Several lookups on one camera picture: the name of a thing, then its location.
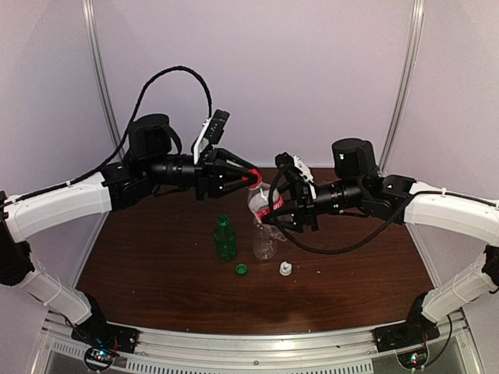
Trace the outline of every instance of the red bottle cap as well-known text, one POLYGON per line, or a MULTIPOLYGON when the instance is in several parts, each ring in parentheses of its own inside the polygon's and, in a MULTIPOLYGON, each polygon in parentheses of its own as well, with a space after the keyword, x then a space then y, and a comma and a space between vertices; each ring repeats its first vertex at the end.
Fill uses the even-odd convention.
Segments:
MULTIPOLYGON (((254 185, 250 186, 251 189, 254 189, 254 188, 256 188, 262 182, 262 176, 260 175, 260 173, 258 172, 257 169, 250 169, 249 172, 252 173, 252 174, 255 174, 258 177, 257 183, 255 183, 254 185)), ((246 182, 248 180, 248 178, 247 177, 242 177, 242 180, 244 182, 246 182)))

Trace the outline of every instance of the metal frame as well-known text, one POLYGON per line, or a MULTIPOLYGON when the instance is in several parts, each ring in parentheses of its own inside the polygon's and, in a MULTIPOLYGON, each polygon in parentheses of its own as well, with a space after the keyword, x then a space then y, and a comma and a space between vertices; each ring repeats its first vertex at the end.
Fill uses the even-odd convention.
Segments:
POLYGON ((412 7, 411 24, 409 27, 409 39, 407 41, 407 49, 405 51, 404 68, 402 70, 402 78, 398 88, 397 99, 395 100, 395 107, 391 116, 391 123, 388 129, 386 140, 384 141, 383 152, 379 167, 381 172, 384 172, 388 158, 390 157, 391 150, 393 149, 395 137, 397 136, 398 127, 402 119, 402 112, 404 110, 407 96, 409 95, 409 84, 414 72, 414 66, 419 50, 419 43, 421 41, 421 33, 423 30, 424 18, 424 0, 414 0, 412 7))
MULTIPOLYGON (((476 346, 464 314, 451 315, 459 354, 468 374, 483 374, 476 346)), ((449 325, 443 321, 441 337, 447 339, 449 325)), ((115 368, 123 372, 154 373, 197 372, 212 374, 267 373, 291 374, 326 372, 373 373, 373 360, 394 355, 394 351, 378 354, 373 341, 373 327, 326 333, 289 335, 203 335, 139 329, 136 353, 121 354, 115 368)), ((40 349, 32 374, 45 374, 53 352, 81 359, 86 346, 71 340, 71 330, 54 312, 48 314, 42 328, 40 349)))
MULTIPOLYGON (((112 142, 115 146, 118 146, 121 136, 119 135, 118 125, 116 124, 115 113, 112 109, 111 97, 109 95, 108 83, 106 75, 104 74, 104 64, 102 62, 99 38, 97 36, 97 24, 95 22, 93 0, 83 0, 83 18, 85 19, 85 26, 87 28, 88 42, 90 45, 90 52, 92 55, 92 62, 94 64, 94 72, 97 79, 102 108, 104 110, 106 122, 108 123, 112 142)), ((122 159, 124 155, 124 151, 120 150, 119 158, 122 159)))
POLYGON ((95 242, 97 241, 97 238, 99 237, 99 234, 101 233, 101 230, 104 227, 106 220, 108 219, 108 215, 109 213, 103 213, 99 216, 99 221, 95 224, 95 227, 92 230, 90 237, 88 238, 88 241, 85 245, 85 248, 81 256, 80 266, 74 273, 74 276, 71 278, 71 285, 75 288, 78 284, 78 281, 80 280, 81 274, 83 272, 85 264, 87 263, 88 257, 92 252, 92 248, 94 247, 95 242))
POLYGON ((407 231, 411 235, 412 241, 416 245, 416 248, 418 249, 419 255, 421 256, 421 259, 423 260, 424 266, 426 267, 426 270, 428 271, 428 275, 430 276, 431 283, 435 287, 440 287, 443 282, 440 278, 440 275, 438 275, 437 268, 435 267, 435 264, 433 260, 430 257, 430 253, 428 252, 428 248, 424 244, 423 238, 421 238, 421 234, 418 230, 418 227, 415 226, 414 224, 407 224, 407 231))

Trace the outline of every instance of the green plastic bottle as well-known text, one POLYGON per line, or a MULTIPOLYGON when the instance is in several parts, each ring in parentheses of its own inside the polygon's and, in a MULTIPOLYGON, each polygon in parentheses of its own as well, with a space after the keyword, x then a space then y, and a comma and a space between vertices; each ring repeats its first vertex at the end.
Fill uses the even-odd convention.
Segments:
POLYGON ((236 233, 231 220, 224 214, 218 218, 217 227, 213 233, 217 245, 217 255, 224 261, 232 261, 237 255, 236 233))

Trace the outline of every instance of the white bracket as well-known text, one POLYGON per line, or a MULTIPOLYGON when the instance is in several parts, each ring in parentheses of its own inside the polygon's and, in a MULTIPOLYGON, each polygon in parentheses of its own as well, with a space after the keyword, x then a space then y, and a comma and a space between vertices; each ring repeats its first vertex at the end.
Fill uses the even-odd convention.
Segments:
POLYGON ((35 260, 34 255, 32 260, 35 271, 30 271, 16 287, 33 295, 44 306, 60 312, 76 325, 87 320, 92 312, 85 294, 64 285, 59 277, 47 273, 44 266, 35 260))
POLYGON ((315 200, 317 198, 317 192, 315 190, 315 187, 313 186, 312 171, 310 171, 310 168, 306 166, 298 156, 293 156, 293 162, 295 164, 295 168, 299 170, 300 175, 309 184, 310 191, 312 192, 312 197, 315 200))
POLYGON ((198 135, 196 142, 194 142, 193 156, 194 156, 195 165, 197 164, 197 161, 200 159, 200 156, 203 153, 204 149, 210 144, 210 142, 204 138, 204 134, 206 134, 206 131, 208 130, 210 121, 211 118, 207 118, 207 120, 203 123, 201 132, 198 135))

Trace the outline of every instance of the white bottle cap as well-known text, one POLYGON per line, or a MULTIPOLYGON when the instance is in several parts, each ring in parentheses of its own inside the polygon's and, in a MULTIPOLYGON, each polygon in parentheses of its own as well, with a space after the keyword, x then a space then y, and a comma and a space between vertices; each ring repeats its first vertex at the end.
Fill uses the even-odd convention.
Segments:
POLYGON ((283 261, 281 263, 281 266, 279 267, 279 273, 281 275, 284 275, 287 277, 289 274, 291 274, 291 270, 293 268, 293 265, 291 263, 288 263, 287 261, 283 261))

